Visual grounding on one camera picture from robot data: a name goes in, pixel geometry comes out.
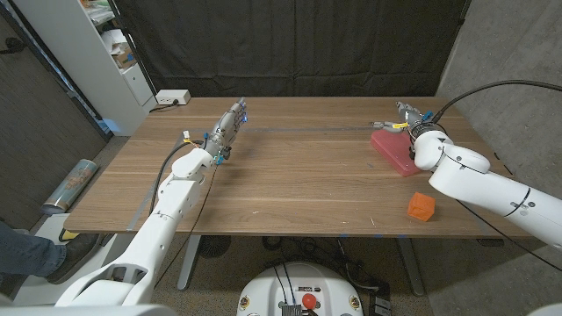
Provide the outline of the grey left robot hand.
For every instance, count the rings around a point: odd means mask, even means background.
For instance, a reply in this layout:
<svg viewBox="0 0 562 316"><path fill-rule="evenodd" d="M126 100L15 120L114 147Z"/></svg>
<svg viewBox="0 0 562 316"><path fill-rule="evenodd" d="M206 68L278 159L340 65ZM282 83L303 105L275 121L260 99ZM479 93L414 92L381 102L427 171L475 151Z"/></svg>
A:
<svg viewBox="0 0 562 316"><path fill-rule="evenodd" d="M217 165L229 159L236 134L247 121L246 100L241 97L222 115L208 134L204 150L213 156Z"/></svg>

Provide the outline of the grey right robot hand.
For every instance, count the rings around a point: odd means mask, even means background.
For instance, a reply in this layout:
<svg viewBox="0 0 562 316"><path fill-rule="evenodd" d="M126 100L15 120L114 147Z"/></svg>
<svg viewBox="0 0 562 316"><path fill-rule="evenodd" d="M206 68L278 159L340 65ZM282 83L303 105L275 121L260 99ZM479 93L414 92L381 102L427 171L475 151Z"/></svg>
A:
<svg viewBox="0 0 562 316"><path fill-rule="evenodd" d="M370 123L370 127L389 133L407 133L411 140L416 140L423 133L440 130L437 123L431 120L433 116L431 111L423 114L417 108L403 102L397 102L396 108L399 113L399 123L375 121Z"/></svg>

